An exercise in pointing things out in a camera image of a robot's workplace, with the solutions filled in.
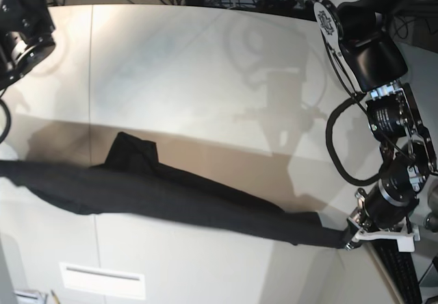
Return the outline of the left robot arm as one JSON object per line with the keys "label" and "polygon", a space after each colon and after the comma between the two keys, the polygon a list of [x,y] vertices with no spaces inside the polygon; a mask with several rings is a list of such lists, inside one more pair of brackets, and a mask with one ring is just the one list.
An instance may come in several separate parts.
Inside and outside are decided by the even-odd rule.
{"label": "left robot arm", "polygon": [[368,118],[383,164],[356,186],[371,186],[358,228],[391,229],[417,206],[437,156],[409,84],[408,66],[389,22],[412,0],[317,0],[313,10],[324,46],[352,104]]}

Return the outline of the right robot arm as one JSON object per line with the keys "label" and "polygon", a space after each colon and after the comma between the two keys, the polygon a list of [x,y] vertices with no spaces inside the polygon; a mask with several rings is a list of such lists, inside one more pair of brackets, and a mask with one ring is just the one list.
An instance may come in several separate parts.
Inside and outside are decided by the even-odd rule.
{"label": "right robot arm", "polygon": [[1,91],[53,52],[54,30],[46,0],[1,0]]}

